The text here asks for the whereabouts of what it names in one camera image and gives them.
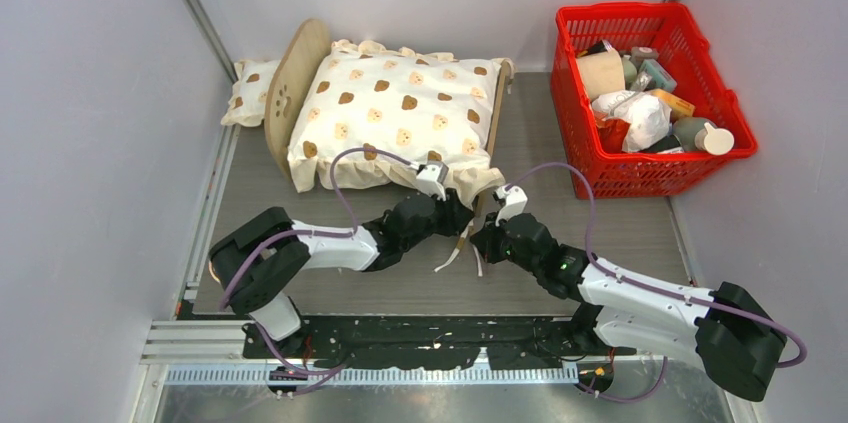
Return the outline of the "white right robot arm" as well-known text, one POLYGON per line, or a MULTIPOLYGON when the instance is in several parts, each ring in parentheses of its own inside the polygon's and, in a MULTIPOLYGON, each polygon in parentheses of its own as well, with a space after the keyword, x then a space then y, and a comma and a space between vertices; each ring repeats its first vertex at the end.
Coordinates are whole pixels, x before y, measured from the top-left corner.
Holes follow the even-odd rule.
POLYGON ((485 262, 509 261, 549 294, 578 302, 570 335, 580 351, 647 350, 703 371, 739 398, 763 401, 787 337, 743 287, 686 287, 626 270, 558 242, 529 213, 502 223, 489 214, 470 241, 485 262))

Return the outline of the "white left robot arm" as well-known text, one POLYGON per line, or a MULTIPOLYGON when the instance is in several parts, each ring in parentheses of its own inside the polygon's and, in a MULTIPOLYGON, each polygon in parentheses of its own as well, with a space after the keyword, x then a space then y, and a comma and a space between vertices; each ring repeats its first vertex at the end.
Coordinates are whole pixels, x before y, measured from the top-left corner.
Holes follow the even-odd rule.
POLYGON ((273 349, 293 357, 305 348, 307 332, 284 289, 299 272, 382 271, 433 235, 460 235, 473 217, 453 189, 445 199, 408 196, 356 229, 308 225, 271 207, 214 244, 208 258, 224 290, 224 306, 249 315, 273 349))

